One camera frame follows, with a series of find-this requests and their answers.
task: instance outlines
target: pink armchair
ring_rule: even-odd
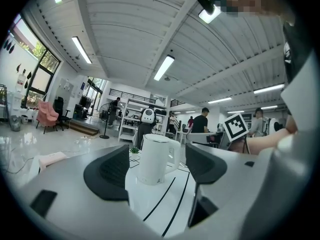
[[[39,123],[41,123],[44,125],[43,134],[45,134],[47,127],[52,126],[55,128],[59,114],[55,112],[54,108],[49,102],[39,100],[38,108],[39,112],[38,116],[36,117],[38,124],[36,125],[36,128],[38,128]]]

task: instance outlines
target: white table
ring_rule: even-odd
[[[175,133],[175,140],[177,140],[178,134],[180,134],[180,136],[181,136],[181,138],[180,138],[180,145],[181,145],[181,144],[182,144],[182,139],[184,138],[185,135],[187,135],[187,132],[177,131],[177,132]]]

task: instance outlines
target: white floor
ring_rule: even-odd
[[[68,157],[86,154],[93,150],[129,144],[131,141],[118,142],[117,132],[107,129],[106,135],[109,139],[89,136],[84,133],[57,127],[58,131],[47,128],[44,134],[44,128],[28,123],[21,125],[18,132],[12,131],[7,123],[0,122],[0,163],[1,170],[16,187],[24,185],[28,179],[28,173],[32,160],[27,159],[37,155],[44,156],[58,151],[65,153]]]

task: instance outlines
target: white ceiling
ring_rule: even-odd
[[[283,104],[280,91],[252,94],[253,90],[287,81],[278,17],[230,17],[221,13],[206,24],[198,17],[202,8],[197,0],[36,3],[47,27],[63,46],[57,49],[73,59],[81,74],[171,94],[203,107],[208,101],[232,97],[219,104],[227,111]],[[75,59],[79,52],[73,36],[79,37],[92,64],[82,57]],[[175,61],[165,76],[155,81],[167,54]]]

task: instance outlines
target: kettle handle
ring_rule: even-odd
[[[173,171],[175,171],[176,169],[178,169],[179,167],[179,163],[180,163],[180,149],[181,149],[181,145],[179,141],[173,140],[173,139],[169,139],[169,145],[171,148],[174,149],[174,165],[173,167],[167,167],[165,170],[165,174],[171,173]]]

